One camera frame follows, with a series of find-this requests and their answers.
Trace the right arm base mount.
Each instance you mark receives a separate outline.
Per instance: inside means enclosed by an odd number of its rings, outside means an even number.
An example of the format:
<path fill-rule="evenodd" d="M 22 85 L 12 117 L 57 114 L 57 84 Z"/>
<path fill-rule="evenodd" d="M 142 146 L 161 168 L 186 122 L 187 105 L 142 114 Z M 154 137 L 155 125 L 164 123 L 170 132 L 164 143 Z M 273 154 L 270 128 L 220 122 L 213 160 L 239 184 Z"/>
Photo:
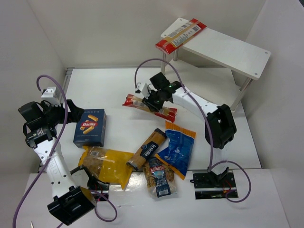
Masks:
<path fill-rule="evenodd" d="M 222 199 L 228 192 L 229 198 L 238 198 L 234 173 L 229 171 L 218 183 L 212 183 L 211 175 L 206 171 L 193 172 L 190 183 L 194 185 L 196 200 Z"/>

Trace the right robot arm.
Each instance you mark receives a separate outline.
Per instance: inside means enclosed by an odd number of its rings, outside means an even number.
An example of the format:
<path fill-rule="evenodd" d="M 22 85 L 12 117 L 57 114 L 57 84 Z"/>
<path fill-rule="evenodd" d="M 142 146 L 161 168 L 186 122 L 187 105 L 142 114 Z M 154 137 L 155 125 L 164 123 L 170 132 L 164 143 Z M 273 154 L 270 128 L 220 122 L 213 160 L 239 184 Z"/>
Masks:
<path fill-rule="evenodd" d="M 213 185 L 219 185 L 228 174 L 229 168 L 220 168 L 214 171 L 213 155 L 219 153 L 223 157 L 225 146 L 231 142 L 237 132 L 236 124 L 228 105 L 214 104 L 190 91 L 179 79 L 170 82 L 163 73 L 155 74 L 150 78 L 154 89 L 145 83 L 136 83 L 135 92 L 143 94 L 142 102 L 150 109 L 157 112 L 164 102 L 179 105 L 200 118 L 205 123 L 205 139 L 210 145 L 210 161 L 207 174 Z"/>

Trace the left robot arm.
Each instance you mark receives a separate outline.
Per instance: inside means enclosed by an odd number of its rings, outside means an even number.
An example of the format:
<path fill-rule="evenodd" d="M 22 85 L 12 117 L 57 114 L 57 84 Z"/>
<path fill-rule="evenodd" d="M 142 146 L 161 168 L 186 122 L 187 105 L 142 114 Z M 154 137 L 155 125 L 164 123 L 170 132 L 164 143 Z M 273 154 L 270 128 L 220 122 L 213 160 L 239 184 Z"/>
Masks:
<path fill-rule="evenodd" d="M 84 110 L 72 100 L 67 100 L 68 108 L 50 102 L 29 102 L 18 109 L 25 119 L 23 133 L 28 147 L 39 156 L 49 177 L 53 202 L 47 208 L 50 214 L 69 226 L 96 207 L 96 200 L 90 190 L 76 184 L 61 152 L 55 127 L 58 124 L 77 123 Z"/>

